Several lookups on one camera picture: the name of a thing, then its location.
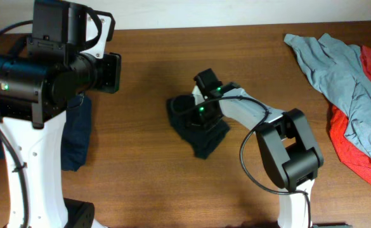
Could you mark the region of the dark green shirt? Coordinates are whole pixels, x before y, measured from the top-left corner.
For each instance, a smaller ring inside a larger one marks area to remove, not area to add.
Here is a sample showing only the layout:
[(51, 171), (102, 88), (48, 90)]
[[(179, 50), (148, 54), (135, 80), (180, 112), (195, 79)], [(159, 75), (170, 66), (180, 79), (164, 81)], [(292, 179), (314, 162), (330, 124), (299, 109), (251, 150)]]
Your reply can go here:
[(230, 126), (221, 118), (211, 126), (204, 127), (199, 122), (198, 111), (185, 115), (176, 115), (174, 112), (186, 111), (195, 106), (193, 95), (180, 95), (166, 101), (166, 110), (171, 127), (193, 149), (194, 156), (206, 160), (208, 156), (220, 145)]

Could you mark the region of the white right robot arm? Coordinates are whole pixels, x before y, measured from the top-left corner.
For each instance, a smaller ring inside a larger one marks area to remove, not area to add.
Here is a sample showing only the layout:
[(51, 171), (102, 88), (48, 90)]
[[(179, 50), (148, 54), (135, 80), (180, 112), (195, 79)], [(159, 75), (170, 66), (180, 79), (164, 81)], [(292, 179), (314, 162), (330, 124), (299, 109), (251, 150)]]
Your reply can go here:
[(195, 104), (184, 114), (192, 127), (212, 130), (223, 117), (248, 129), (239, 159), (251, 136), (255, 136), (263, 167), (277, 189), (279, 227), (312, 227), (311, 189), (324, 158), (304, 113), (283, 111), (251, 97), (238, 84), (223, 84), (211, 70), (198, 73), (192, 91)]

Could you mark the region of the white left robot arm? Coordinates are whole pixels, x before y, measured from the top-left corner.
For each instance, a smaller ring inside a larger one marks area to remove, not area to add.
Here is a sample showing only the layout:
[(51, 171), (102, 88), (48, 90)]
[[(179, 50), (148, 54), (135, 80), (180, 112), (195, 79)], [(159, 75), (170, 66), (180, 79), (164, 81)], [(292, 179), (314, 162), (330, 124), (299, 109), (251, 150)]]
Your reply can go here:
[(62, 193), (68, 102), (119, 90), (121, 57), (106, 53), (112, 14), (68, 1), (36, 1), (32, 31), (0, 55), (0, 140), (10, 190), (8, 227), (98, 228), (94, 204)]

